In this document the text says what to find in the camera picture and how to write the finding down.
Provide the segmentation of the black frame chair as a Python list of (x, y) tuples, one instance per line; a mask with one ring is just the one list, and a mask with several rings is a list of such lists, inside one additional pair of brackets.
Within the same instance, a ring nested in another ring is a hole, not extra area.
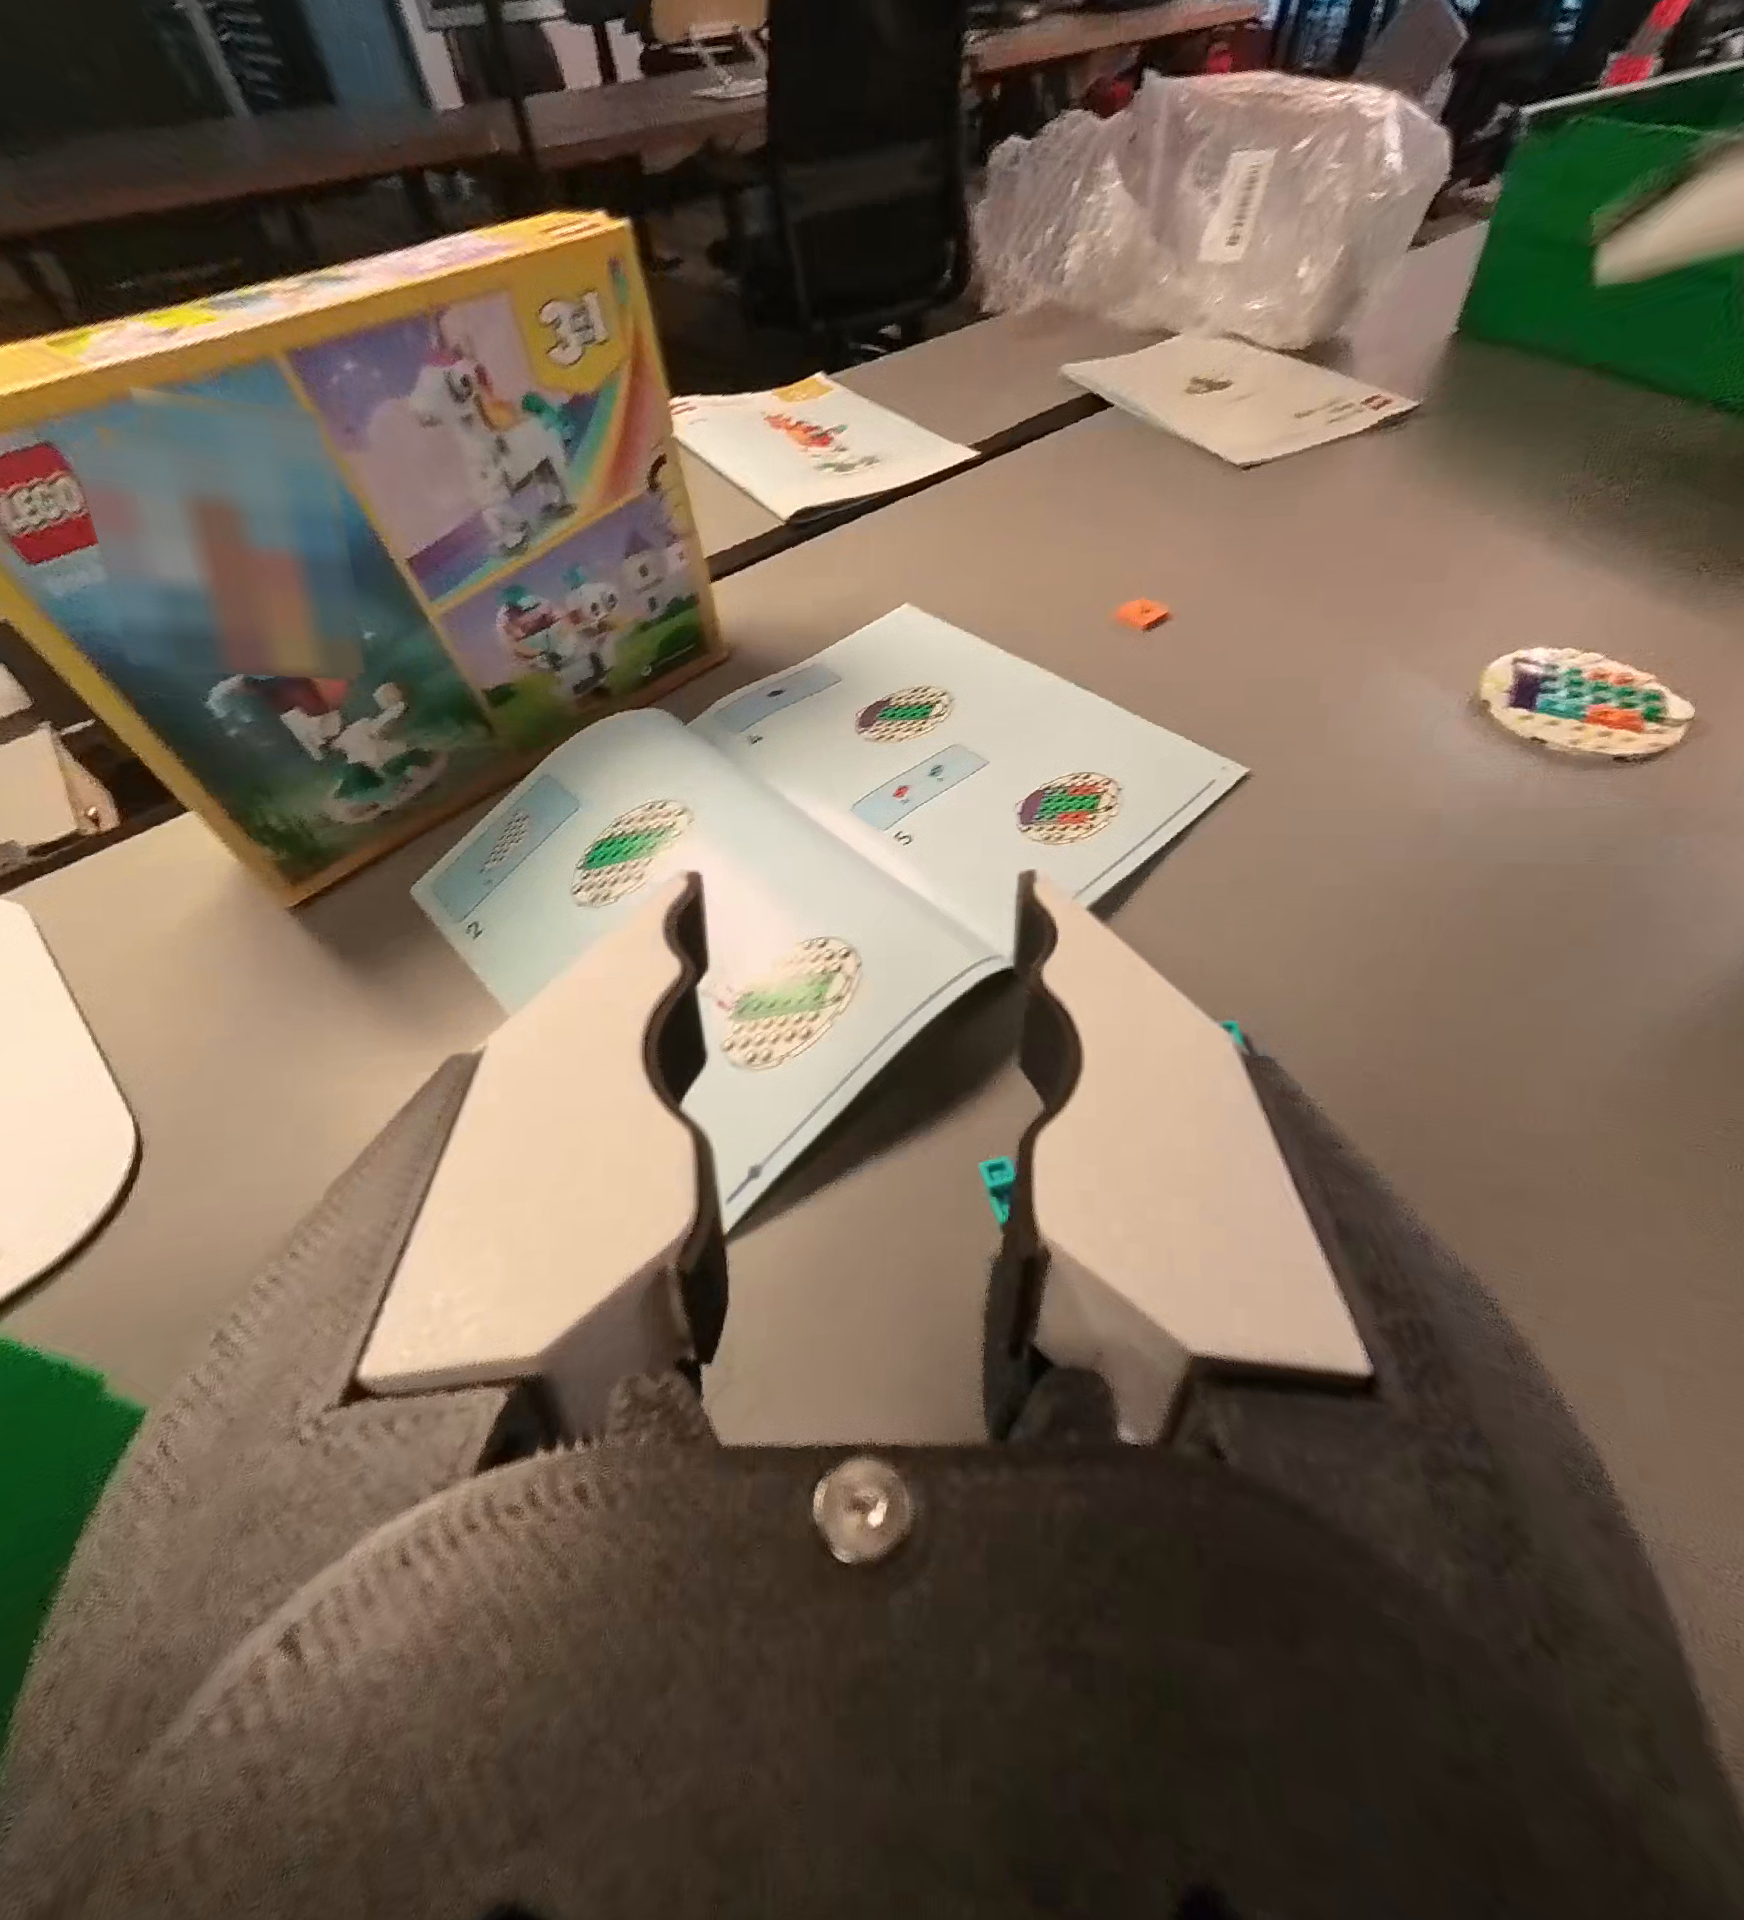
[(919, 324), (970, 291), (967, 6), (773, 0), (764, 258), (748, 291), (817, 345)]

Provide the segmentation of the light blue instruction booklet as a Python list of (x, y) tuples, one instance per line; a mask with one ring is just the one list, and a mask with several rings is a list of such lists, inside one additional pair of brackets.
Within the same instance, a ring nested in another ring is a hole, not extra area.
[(709, 1066), (685, 1116), (736, 1224), (967, 995), (1010, 966), (1015, 877), (1096, 906), (1246, 766), (919, 607), (697, 722), (603, 720), (421, 879), (511, 1016), (697, 874)]

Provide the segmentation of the round cream lego plate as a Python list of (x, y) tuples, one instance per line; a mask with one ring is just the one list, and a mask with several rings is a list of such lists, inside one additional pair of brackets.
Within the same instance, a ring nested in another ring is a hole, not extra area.
[[(1638, 676), (1652, 676), (1644, 667), (1633, 667), (1633, 664), (1616, 664), (1616, 656), (1592, 653), (1592, 648), (1534, 643), (1534, 648), (1514, 648), (1514, 653), (1541, 653), (1541, 656), (1546, 656), (1546, 664), (1592, 667), (1592, 672), (1626, 667), (1626, 672), (1638, 672)], [(1687, 726), (1694, 726), (1694, 720), (1699, 720), (1699, 708), (1694, 708), (1673, 685), (1665, 685), (1661, 676), (1652, 676), (1652, 682), (1668, 688), (1668, 722), (1665, 722), (1665, 726), (1652, 726), (1652, 730), (1599, 730), (1599, 726), (1587, 726), (1587, 722), (1556, 722), (1556, 720), (1541, 720), (1541, 715), (1510, 715), (1510, 708), (1504, 708), (1504, 664), (1510, 664), (1514, 653), (1492, 656), (1492, 664), (1482, 667), (1482, 676), (1479, 676), (1479, 705), (1482, 705), (1482, 715), (1489, 715), (1500, 730), (1510, 730), (1510, 736), (1521, 736), (1521, 743), (1531, 743), (1531, 745), (1541, 745), (1541, 752), (1571, 754), (1571, 758), (1599, 758), (1599, 766), (1640, 766), (1640, 758), (1668, 754), (1668, 752), (1687, 736)]]

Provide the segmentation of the dark green lego plate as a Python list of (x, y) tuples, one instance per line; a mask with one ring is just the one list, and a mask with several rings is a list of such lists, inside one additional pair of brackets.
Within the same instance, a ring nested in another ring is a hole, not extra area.
[(1597, 705), (1644, 708), (1654, 726), (1668, 722), (1668, 688), (1654, 685), (1652, 676), (1638, 676), (1626, 667), (1592, 672), (1592, 667), (1552, 664), (1552, 701), (1545, 720), (1587, 722), (1587, 708)]

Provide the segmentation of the wooden-top white tilting stand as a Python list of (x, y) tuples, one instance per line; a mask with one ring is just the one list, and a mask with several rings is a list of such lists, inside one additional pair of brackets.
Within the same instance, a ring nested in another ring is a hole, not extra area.
[(0, 898), (0, 1308), (110, 1222), (135, 1169), (135, 1116), (36, 925)]

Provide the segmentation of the brown background desk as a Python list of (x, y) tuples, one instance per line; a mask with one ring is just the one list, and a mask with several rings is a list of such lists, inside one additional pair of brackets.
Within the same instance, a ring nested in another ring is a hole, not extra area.
[(764, 129), (764, 94), (697, 74), (525, 94), (523, 109), (291, 109), (79, 135), (0, 161), (0, 258), (88, 229), (215, 214), (421, 172), (541, 187), (576, 170), (697, 154)]

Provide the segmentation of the large white paper sheet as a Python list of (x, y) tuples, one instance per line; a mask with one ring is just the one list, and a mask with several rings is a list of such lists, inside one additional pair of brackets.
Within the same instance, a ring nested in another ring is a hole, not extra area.
[(1226, 465), (1269, 465), (1408, 419), (1411, 398), (1359, 381), (1312, 360), (1246, 339), (1169, 334), (1145, 350), (1057, 370), (1102, 398)]

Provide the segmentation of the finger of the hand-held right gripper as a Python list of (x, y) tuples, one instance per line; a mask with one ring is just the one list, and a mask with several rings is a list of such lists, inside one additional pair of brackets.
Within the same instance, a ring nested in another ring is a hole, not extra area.
[(1744, 129), (1717, 135), (1665, 183), (1612, 205), (1597, 229), (1592, 281), (1640, 283), (1744, 250)]

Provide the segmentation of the colourful lego set box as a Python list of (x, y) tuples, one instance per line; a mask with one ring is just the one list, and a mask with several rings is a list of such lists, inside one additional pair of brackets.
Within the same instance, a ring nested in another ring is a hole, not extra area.
[(0, 345), (0, 622), (291, 906), (705, 676), (634, 223)]

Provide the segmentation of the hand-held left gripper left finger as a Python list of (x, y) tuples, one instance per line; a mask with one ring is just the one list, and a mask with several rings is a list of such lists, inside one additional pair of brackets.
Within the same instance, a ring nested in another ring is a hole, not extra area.
[(716, 1356), (716, 1169), (685, 1116), (709, 1048), (705, 886), (666, 877), (477, 1052), (355, 1384), (533, 1384), (603, 1412), (625, 1375)]

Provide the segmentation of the small printed paper sheet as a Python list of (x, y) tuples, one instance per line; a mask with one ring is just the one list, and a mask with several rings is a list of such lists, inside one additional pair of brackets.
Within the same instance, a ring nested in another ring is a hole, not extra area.
[(906, 493), (977, 462), (977, 447), (951, 444), (824, 373), (748, 398), (670, 398), (670, 427), (685, 454), (779, 521)]

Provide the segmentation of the clear bubble wrap bag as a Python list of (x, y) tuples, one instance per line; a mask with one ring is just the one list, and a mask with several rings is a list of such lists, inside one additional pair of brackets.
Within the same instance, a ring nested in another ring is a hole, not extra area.
[(1074, 109), (990, 154), (977, 302), (1321, 350), (1408, 258), (1446, 176), (1446, 126), (1384, 84), (1151, 74), (1114, 116)]

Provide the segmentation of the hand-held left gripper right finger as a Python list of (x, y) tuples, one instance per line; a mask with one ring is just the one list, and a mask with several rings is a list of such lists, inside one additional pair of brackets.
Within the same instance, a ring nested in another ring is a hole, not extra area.
[(1010, 983), (1035, 1109), (984, 1302), (990, 1430), (1054, 1371), (1102, 1378), (1114, 1430), (1175, 1430), (1204, 1378), (1365, 1393), (1248, 1052), (1045, 874), (1015, 877)]

